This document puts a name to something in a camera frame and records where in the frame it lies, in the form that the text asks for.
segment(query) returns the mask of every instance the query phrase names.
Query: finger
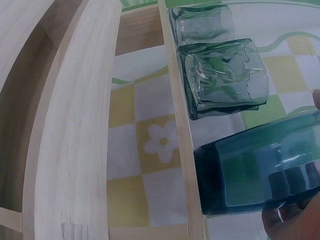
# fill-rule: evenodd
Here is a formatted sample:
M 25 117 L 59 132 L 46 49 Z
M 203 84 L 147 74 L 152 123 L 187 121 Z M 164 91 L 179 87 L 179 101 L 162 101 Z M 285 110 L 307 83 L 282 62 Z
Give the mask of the finger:
M 283 222 L 287 222 L 290 219 L 298 216 L 299 214 L 302 213 L 302 209 L 298 208 L 298 206 L 296 204 L 292 204 L 289 206 L 284 206 L 279 208 L 279 212 L 281 214 L 281 218 L 283 220 Z
M 278 210 L 263 210 L 262 211 L 262 222 L 266 234 L 272 238 L 277 234 L 277 232 L 284 226 L 281 221 Z
M 317 109 L 320 109 L 320 90 L 315 89 L 312 93 L 314 105 Z

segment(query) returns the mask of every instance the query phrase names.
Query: hand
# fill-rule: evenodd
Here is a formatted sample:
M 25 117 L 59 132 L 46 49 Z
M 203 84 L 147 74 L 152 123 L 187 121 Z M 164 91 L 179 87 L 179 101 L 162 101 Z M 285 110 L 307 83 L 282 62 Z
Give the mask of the hand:
M 320 109 L 320 90 L 312 95 Z M 264 229 L 271 240 L 320 240 L 320 192 L 310 203 L 282 207 L 279 212 L 283 221 L 277 209 L 262 211 Z

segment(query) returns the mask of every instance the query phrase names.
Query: white square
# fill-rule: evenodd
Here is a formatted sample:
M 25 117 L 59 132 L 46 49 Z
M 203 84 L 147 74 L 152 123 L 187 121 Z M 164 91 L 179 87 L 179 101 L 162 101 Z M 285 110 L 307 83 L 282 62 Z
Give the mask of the white square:
M 261 212 L 217 216 L 207 220 L 210 239 L 266 240 Z
M 110 128 L 107 149 L 107 180 L 141 174 L 135 124 Z
M 135 84 L 135 121 L 175 113 L 169 75 Z
M 143 175 L 151 227 L 188 223 L 186 193 L 181 168 Z
M 312 44 L 314 46 L 315 52 L 318 56 L 320 56 L 320 41 L 314 38 L 311 38 Z
M 245 130 L 240 113 L 226 116 L 207 116 L 189 122 L 195 149 Z
M 126 81 L 134 81 L 168 65 L 164 45 L 129 52 L 114 57 L 112 76 Z
M 320 61 L 317 56 L 295 55 L 300 72 L 309 90 L 320 89 Z
M 272 75 L 270 73 L 270 70 L 269 70 L 268 66 L 265 64 L 265 62 L 263 61 L 263 59 L 262 59 L 262 62 L 264 64 L 264 67 L 266 69 L 266 73 L 267 73 L 268 79 L 269 79 L 269 96 L 277 95 L 278 94 L 277 88 L 276 88 L 274 79 L 272 78 Z
M 279 94 L 279 98 L 286 114 L 290 114 L 293 110 L 301 107 L 315 105 L 311 91 L 281 93 Z

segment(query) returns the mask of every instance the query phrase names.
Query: yellow square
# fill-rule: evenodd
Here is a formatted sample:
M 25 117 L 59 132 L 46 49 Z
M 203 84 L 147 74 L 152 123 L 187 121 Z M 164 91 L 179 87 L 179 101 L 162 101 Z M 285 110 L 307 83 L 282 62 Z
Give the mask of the yellow square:
M 307 36 L 292 36 L 287 42 L 294 55 L 317 55 L 312 41 Z
M 294 56 L 263 58 L 279 94 L 308 91 Z
M 156 117 L 135 123 L 138 154 L 141 171 L 143 174 L 181 167 L 178 137 L 175 148 L 172 149 L 172 152 L 170 150 L 170 159 L 168 159 L 168 161 L 161 161 L 161 158 L 159 157 L 162 154 L 161 152 L 147 153 L 145 151 L 146 144 L 150 144 L 151 140 L 154 141 L 154 139 L 150 136 L 150 126 L 157 127 L 158 129 L 160 129 L 160 131 L 166 131 L 165 129 L 167 129 L 168 124 L 171 126 L 173 125 L 173 131 L 176 131 L 176 121 L 174 114 Z M 166 138 L 165 136 L 160 137 L 155 141 L 155 144 L 168 144 L 168 138 Z
M 142 176 L 107 181 L 109 228 L 149 226 L 149 209 Z
M 135 85 L 112 91 L 110 96 L 109 128 L 135 122 Z

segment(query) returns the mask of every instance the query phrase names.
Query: wooden frame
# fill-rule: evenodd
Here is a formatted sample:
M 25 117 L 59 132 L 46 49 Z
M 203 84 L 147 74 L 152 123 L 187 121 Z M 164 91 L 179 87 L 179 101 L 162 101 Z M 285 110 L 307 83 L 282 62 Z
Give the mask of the wooden frame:
M 12 22 L 0 11 L 0 53 L 7 58 L 0 60 L 0 134 L 10 136 L 17 126 L 19 130 L 7 144 L 7 158 L 17 160 L 4 165 L 12 174 L 0 178 L 0 191 L 16 204 L 7 206 L 0 199 L 0 238 L 205 240 L 189 119 L 165 1 L 123 13 L 119 0 L 11 2 L 0 6 L 21 17 Z M 27 11 L 21 12 L 19 4 Z M 108 229 L 106 142 L 113 57 L 164 43 L 188 224 Z M 4 186 L 8 179 L 14 184 Z

